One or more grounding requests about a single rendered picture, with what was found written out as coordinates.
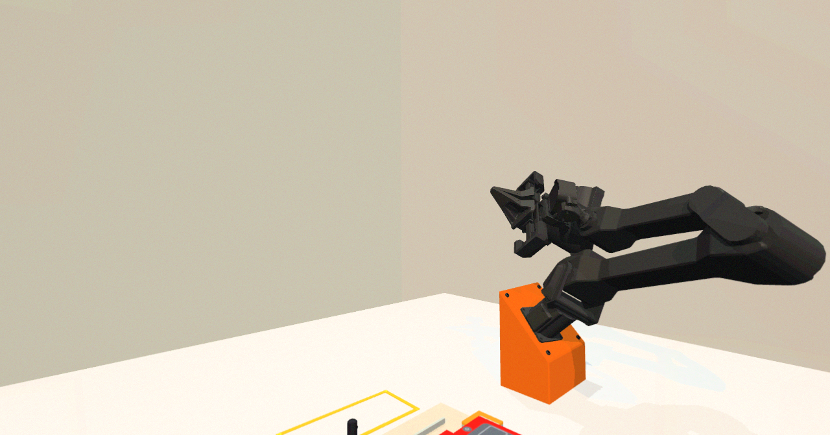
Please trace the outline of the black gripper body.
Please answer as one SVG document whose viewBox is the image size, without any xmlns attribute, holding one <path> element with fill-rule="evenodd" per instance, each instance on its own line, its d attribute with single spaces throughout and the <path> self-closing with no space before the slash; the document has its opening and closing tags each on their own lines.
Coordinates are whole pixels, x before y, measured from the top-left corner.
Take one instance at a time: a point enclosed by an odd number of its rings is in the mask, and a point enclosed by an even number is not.
<svg viewBox="0 0 830 435">
<path fill-rule="evenodd" d="M 533 257 L 533 255 L 540 251 L 545 245 L 548 246 L 551 245 L 551 243 L 558 245 L 562 243 L 562 241 L 568 238 L 573 228 L 573 222 L 569 222 L 568 225 L 558 225 L 551 224 L 542 219 L 542 217 L 547 214 L 546 211 L 549 213 L 549 200 L 547 198 L 543 198 L 543 200 L 541 200 L 540 198 L 540 195 L 545 192 L 545 190 L 543 190 L 543 175 L 537 173 L 536 171 L 532 172 L 530 177 L 525 179 L 525 181 L 517 187 L 516 191 L 523 192 L 529 187 L 534 187 L 534 196 L 532 196 L 530 200 L 534 200 L 536 203 L 536 209 L 529 217 L 527 217 L 527 219 L 523 220 L 523 222 L 517 226 L 517 228 L 522 230 L 523 233 L 527 233 L 527 241 L 515 241 L 514 253 L 522 258 Z"/>
</svg>

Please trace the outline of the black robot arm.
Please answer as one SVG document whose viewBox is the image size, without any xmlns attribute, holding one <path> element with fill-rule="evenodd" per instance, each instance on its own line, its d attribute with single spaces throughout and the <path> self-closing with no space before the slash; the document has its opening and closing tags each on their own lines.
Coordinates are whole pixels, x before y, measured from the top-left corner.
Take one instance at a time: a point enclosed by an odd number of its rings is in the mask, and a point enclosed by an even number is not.
<svg viewBox="0 0 830 435">
<path fill-rule="evenodd" d="M 604 190 L 597 186 L 555 179 L 551 193 L 541 198 L 549 200 L 543 220 L 573 222 L 573 228 L 557 245 L 571 257 L 558 261 L 543 282 L 545 298 L 521 308 L 540 343 L 562 340 L 561 331 L 575 320 L 596 325 L 604 303 L 620 290 L 714 277 L 800 285 L 811 281 L 826 261 L 820 241 L 790 220 L 764 206 L 745 207 L 711 185 L 620 209 L 600 207 Z M 592 251 L 596 245 L 614 253 L 643 238 L 700 230 L 695 238 L 608 259 Z"/>
</svg>

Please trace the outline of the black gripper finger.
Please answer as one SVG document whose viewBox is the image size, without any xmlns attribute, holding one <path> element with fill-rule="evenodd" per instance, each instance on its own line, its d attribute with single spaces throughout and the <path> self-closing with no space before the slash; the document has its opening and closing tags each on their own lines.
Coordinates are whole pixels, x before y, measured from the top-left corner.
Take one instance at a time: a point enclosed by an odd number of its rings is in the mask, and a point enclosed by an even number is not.
<svg viewBox="0 0 830 435">
<path fill-rule="evenodd" d="M 500 189 L 490 189 L 490 194 L 506 215 L 513 230 L 536 209 L 534 200 L 520 200 Z"/>
<path fill-rule="evenodd" d="M 492 189 L 500 189 L 502 192 L 506 192 L 506 193 L 510 194 L 511 196 L 514 196 L 515 198 L 518 198 L 520 200 L 530 200 L 532 198 L 532 196 L 534 196 L 534 187 L 529 187 L 527 190 L 525 190 L 523 192 L 514 191 L 514 190 L 510 190 L 510 189 L 502 189 L 501 187 L 496 187 L 496 186 L 492 187 Z"/>
</svg>

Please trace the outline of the yellow rectangular outline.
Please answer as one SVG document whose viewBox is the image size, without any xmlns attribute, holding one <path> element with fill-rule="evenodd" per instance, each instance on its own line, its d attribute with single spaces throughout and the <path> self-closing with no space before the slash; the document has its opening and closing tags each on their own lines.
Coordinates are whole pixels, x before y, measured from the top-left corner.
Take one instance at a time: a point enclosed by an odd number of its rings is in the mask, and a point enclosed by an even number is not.
<svg viewBox="0 0 830 435">
<path fill-rule="evenodd" d="M 335 414 L 335 412 L 340 412 L 341 410 L 344 410 L 345 408 L 349 408 L 349 406 L 358 405 L 359 403 L 364 402 L 365 400 L 368 400 L 368 399 L 373 399 L 373 397 L 376 397 L 376 396 L 381 395 L 381 394 L 384 394 L 384 393 L 387 393 L 387 394 L 391 395 L 392 397 L 395 397 L 395 399 L 398 399 L 398 400 L 402 401 L 402 402 L 403 402 L 403 403 L 405 403 L 406 405 L 411 406 L 413 409 L 412 409 L 412 410 L 410 410 L 410 411 L 408 411 L 408 412 L 404 412 L 404 414 L 402 414 L 402 415 L 400 415 L 400 416 L 398 416 L 398 417 L 392 418 L 391 420 L 389 420 L 389 421 L 388 421 L 388 422 L 386 422 L 385 424 L 380 425 L 380 426 L 378 426 L 378 427 L 374 427 L 374 429 L 372 429 L 372 430 L 370 430 L 370 431 L 368 431 L 368 432 L 365 432 L 365 433 L 363 433 L 363 434 L 361 434 L 361 435 L 369 435 L 370 433 L 375 432 L 375 431 L 377 431 L 377 430 L 379 430 L 379 429 L 382 429 L 382 427 L 385 427 L 385 426 L 387 426 L 387 425 L 390 425 L 392 422 L 395 422 L 395 421 L 399 420 L 400 418 L 403 418 L 403 417 L 405 417 L 405 416 L 407 416 L 407 415 L 411 414 L 411 412 L 415 412 L 415 411 L 417 411 L 417 410 L 419 410 L 419 409 L 420 409 L 420 408 L 418 408 L 418 406 L 414 406 L 414 405 L 412 405 L 411 403 L 407 402 L 406 400 L 401 399 L 400 397 L 396 396 L 395 394 L 393 394 L 393 393 L 389 392 L 388 390 L 385 390 L 385 391 L 379 392 L 379 393 L 377 393 L 377 394 L 371 395 L 371 396 L 369 396 L 369 397 L 366 397 L 366 399 L 361 399 L 360 401 L 357 401 L 357 402 L 351 403 L 350 405 L 347 405 L 347 406 L 342 406 L 342 408 L 339 408 L 339 409 L 337 409 L 337 410 L 334 410 L 334 411 L 332 411 L 332 412 L 329 412 L 329 414 L 326 414 L 326 415 L 324 415 L 324 416 L 321 416 L 321 417 L 315 418 L 314 420 L 311 420 L 311 421 L 309 421 L 309 422 L 307 422 L 307 423 L 304 423 L 304 424 L 302 424 L 302 425 L 298 425 L 297 427 L 293 427 L 292 429 L 289 429 L 289 430 L 287 430 L 287 431 L 284 431 L 284 432 L 278 433 L 277 435 L 284 435 L 285 433 L 292 432 L 292 431 L 294 431 L 294 430 L 296 430 L 296 429 L 299 429 L 300 427 L 304 427 L 304 426 L 309 425 L 309 424 L 311 424 L 311 423 L 317 422 L 317 421 L 321 420 L 322 418 L 325 418 L 325 417 L 328 417 L 328 416 L 334 415 L 334 414 Z"/>
</svg>

